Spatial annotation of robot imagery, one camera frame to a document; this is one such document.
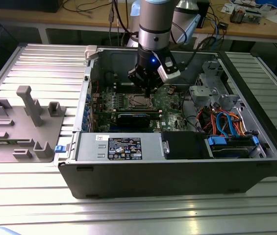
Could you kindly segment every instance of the green motherboard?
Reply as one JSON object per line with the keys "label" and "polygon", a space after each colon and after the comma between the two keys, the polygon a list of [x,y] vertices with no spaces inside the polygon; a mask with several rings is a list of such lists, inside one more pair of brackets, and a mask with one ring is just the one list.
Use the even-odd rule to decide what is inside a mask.
{"label": "green motherboard", "polygon": [[[161,132],[186,131],[187,123],[181,112],[181,96],[174,86],[162,86],[150,98],[144,94],[117,93],[115,87],[106,87],[93,95],[95,132]],[[117,119],[122,114],[146,115],[147,128],[119,128]]]}

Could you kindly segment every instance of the blue cable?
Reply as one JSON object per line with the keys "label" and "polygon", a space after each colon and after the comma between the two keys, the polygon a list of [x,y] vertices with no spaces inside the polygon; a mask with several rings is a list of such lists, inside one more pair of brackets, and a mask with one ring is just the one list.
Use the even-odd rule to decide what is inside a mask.
{"label": "blue cable", "polygon": [[220,124],[219,124],[219,121],[220,121],[220,118],[221,118],[221,115],[222,115],[222,114],[225,114],[225,115],[227,116],[227,119],[228,119],[228,126],[230,127],[230,131],[231,131],[232,135],[237,136],[237,133],[236,133],[235,129],[233,128],[233,124],[232,124],[231,117],[230,117],[229,114],[227,114],[227,113],[225,113],[225,112],[221,112],[221,113],[219,113],[219,114],[217,115],[216,123],[217,123],[217,128],[218,128],[218,130],[219,130],[222,134],[224,134],[225,137],[228,137],[227,134],[221,129]]}
{"label": "blue cable", "polygon": [[216,37],[216,41],[214,42],[214,44],[211,47],[211,50],[213,50],[215,45],[216,45],[216,43],[217,43],[217,40],[218,40],[219,29],[218,29],[217,23],[214,20],[211,20],[211,21],[214,23],[215,29],[216,29],[216,36],[215,36]]}

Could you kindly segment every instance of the warning label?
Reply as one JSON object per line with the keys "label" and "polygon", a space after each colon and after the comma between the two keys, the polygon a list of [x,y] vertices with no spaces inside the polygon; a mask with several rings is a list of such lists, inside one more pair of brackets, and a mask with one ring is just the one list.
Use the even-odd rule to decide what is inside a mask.
{"label": "warning label", "polygon": [[142,160],[140,138],[109,138],[109,160]]}

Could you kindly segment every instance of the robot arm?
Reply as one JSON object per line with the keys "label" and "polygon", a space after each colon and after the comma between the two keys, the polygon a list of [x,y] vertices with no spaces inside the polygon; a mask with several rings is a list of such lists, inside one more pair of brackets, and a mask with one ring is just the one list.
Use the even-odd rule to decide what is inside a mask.
{"label": "robot arm", "polygon": [[142,0],[138,56],[129,79],[150,96],[164,83],[179,77],[179,66],[168,49],[173,13],[178,0]]}

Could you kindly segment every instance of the wooden desk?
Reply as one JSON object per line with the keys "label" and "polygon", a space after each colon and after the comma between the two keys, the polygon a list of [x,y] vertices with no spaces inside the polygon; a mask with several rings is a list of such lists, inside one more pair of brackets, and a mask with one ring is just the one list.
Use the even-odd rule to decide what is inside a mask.
{"label": "wooden desk", "polygon": [[[222,13],[221,9],[227,0],[211,0],[214,13],[220,21],[228,24],[227,33],[225,39],[240,40],[240,41],[253,41],[253,42],[277,42],[277,23],[274,23],[268,19],[262,18],[260,24],[242,23],[235,24],[230,22],[230,14]],[[195,31],[195,36],[201,41],[208,34],[213,31],[210,22],[205,21],[202,29]]]}
{"label": "wooden desk", "polygon": [[[76,1],[77,3],[92,2],[92,0]],[[211,0],[211,2],[214,12],[219,17],[220,21],[229,24],[225,39],[277,43],[277,23],[271,22],[267,19],[262,19],[260,24],[233,24],[229,21],[229,14],[221,13],[222,4],[228,2],[227,0]],[[93,8],[107,3],[109,3],[108,0],[99,0],[97,3],[84,6],[84,9]],[[74,10],[74,1],[69,1],[66,4],[66,7]],[[110,5],[104,6],[93,10],[91,16],[87,17],[76,12],[67,11],[63,8],[59,9],[57,13],[0,9],[0,22],[4,25],[35,27],[39,30],[42,42],[48,44],[49,39],[46,33],[47,28],[108,31],[109,11]],[[119,11],[124,24],[126,24],[126,6],[124,3],[119,3]],[[117,30],[116,23],[112,26],[112,31],[115,32]],[[213,28],[211,27],[210,22],[205,21],[203,28],[196,29],[194,37],[197,37],[198,41],[201,41],[207,35],[212,33]]]}

